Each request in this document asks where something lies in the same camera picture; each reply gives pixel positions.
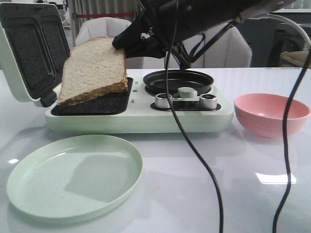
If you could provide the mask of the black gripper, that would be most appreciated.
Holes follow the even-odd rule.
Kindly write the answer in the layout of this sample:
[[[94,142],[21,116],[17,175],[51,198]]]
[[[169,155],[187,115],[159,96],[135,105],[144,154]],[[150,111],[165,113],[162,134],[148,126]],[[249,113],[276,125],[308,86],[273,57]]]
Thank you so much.
[[[145,17],[136,18],[115,36],[115,49],[125,49],[126,58],[163,58],[171,42],[180,43],[200,32],[236,18],[248,19],[271,13],[291,0],[141,0]],[[151,37],[142,33],[151,30]]]

